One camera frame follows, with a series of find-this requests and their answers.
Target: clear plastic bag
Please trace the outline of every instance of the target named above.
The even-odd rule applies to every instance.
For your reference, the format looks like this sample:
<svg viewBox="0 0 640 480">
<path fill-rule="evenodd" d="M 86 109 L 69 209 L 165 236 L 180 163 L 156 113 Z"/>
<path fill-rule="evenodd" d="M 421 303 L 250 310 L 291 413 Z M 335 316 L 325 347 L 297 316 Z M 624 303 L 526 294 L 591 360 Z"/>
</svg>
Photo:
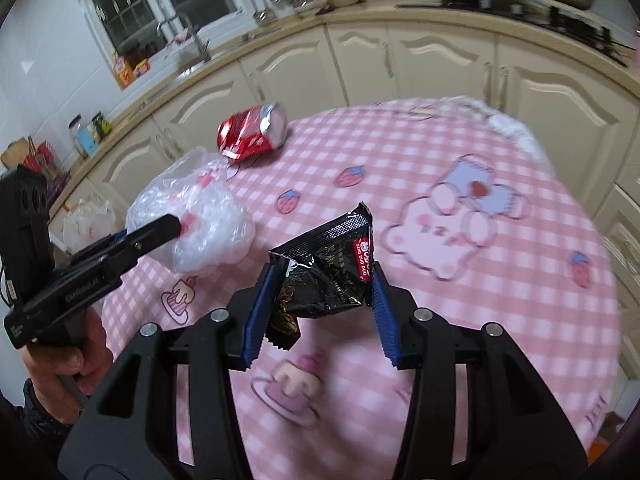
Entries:
<svg viewBox="0 0 640 480">
<path fill-rule="evenodd" d="M 82 199 L 75 210 L 65 215 L 62 241 L 69 251 L 77 253 L 116 232 L 116 215 L 111 204 L 93 194 Z"/>
<path fill-rule="evenodd" d="M 127 212 L 128 232 L 166 214 L 182 234 L 150 256 L 172 272 L 201 272 L 239 263 L 255 237 L 251 214 L 226 184 L 228 160 L 196 148 L 156 177 Z"/>
</svg>

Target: person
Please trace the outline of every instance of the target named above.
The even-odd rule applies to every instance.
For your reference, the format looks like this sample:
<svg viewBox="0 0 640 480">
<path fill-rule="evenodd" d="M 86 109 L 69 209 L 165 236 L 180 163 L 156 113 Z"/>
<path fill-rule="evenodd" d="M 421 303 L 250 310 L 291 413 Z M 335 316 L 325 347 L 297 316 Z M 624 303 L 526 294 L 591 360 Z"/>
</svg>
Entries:
<svg viewBox="0 0 640 480">
<path fill-rule="evenodd" d="M 24 408 L 12 406 L 0 393 L 2 480 L 64 480 L 56 462 L 81 407 L 59 376 L 79 374 L 78 387 L 90 396 L 113 364 L 98 313 L 88 309 L 84 323 L 81 349 L 34 342 L 20 350 L 30 376 L 24 384 Z"/>
</svg>

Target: faucet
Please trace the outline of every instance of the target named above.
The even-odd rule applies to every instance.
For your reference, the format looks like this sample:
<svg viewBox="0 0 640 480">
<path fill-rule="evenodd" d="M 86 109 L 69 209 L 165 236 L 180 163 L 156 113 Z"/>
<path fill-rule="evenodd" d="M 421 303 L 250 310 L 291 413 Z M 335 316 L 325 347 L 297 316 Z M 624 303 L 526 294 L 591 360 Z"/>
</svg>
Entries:
<svg viewBox="0 0 640 480">
<path fill-rule="evenodd" d="M 158 23 L 158 28 L 156 28 L 156 32 L 158 33 L 158 36 L 162 38 L 162 33 L 160 32 L 160 29 L 162 28 L 163 25 L 166 25 L 167 23 L 171 23 L 173 20 L 176 20 L 178 18 L 183 20 L 187 24 L 187 30 L 189 31 L 189 34 L 193 38 L 193 43 L 196 44 L 200 57 L 205 62 L 211 61 L 211 55 L 209 54 L 209 50 L 208 50 L 209 40 L 207 40 L 207 43 L 204 43 L 204 44 L 202 43 L 202 40 L 198 36 L 198 32 L 200 28 L 193 28 L 193 23 L 191 23 L 191 20 L 189 19 L 189 17 L 183 12 L 178 12 L 175 16 L 167 18 L 166 20 L 162 20 L 162 22 Z"/>
</svg>

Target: table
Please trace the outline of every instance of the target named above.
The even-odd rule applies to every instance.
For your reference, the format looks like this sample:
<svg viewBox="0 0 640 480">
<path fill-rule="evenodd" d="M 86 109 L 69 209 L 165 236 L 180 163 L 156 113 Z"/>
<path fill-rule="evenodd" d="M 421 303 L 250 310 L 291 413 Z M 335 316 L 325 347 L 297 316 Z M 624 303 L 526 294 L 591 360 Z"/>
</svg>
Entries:
<svg viewBox="0 0 640 480">
<path fill-rule="evenodd" d="M 181 276 L 145 257 L 107 297 L 117 356 L 153 321 L 168 330 L 253 286 L 268 250 L 358 202 L 374 218 L 375 258 L 391 284 L 449 322 L 501 323 L 529 357 L 585 448 L 604 419 L 620 341 L 609 259 L 567 190 L 465 110 L 427 116 L 406 100 L 333 110 L 295 122 L 286 146 L 229 173 L 257 235 L 235 267 Z M 301 320 L 283 352 L 265 342 L 251 370 L 232 373 L 255 478 L 391 478 L 412 373 L 383 355 L 370 311 Z M 466 446 L 466 375 L 458 370 L 456 451 Z M 296 378 L 306 396 L 276 380 Z M 178 442 L 192 460 L 186 374 L 178 374 Z"/>
</svg>

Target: metal screw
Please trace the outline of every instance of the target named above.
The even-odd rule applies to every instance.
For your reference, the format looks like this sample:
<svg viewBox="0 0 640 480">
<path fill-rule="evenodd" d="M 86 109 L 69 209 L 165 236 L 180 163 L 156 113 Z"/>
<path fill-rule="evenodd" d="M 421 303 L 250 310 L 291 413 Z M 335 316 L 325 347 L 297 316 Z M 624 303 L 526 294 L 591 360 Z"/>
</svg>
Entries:
<svg viewBox="0 0 640 480">
<path fill-rule="evenodd" d="M 216 323 L 220 323 L 229 318 L 229 311 L 226 308 L 217 308 L 210 314 L 210 317 Z"/>
<path fill-rule="evenodd" d="M 502 327 L 500 325 L 498 325 L 497 323 L 489 323 L 486 326 L 486 332 L 488 333 L 488 335 L 493 336 L 493 337 L 498 337 L 502 335 L 502 332 L 504 332 L 504 330 L 502 329 Z"/>
<path fill-rule="evenodd" d="M 433 319 L 433 312 L 428 308 L 417 308 L 414 312 L 414 317 L 418 321 L 430 321 Z"/>
<path fill-rule="evenodd" d="M 144 337 L 151 337 L 158 331 L 158 325 L 155 323 L 146 323 L 140 327 L 140 334 Z"/>
</svg>

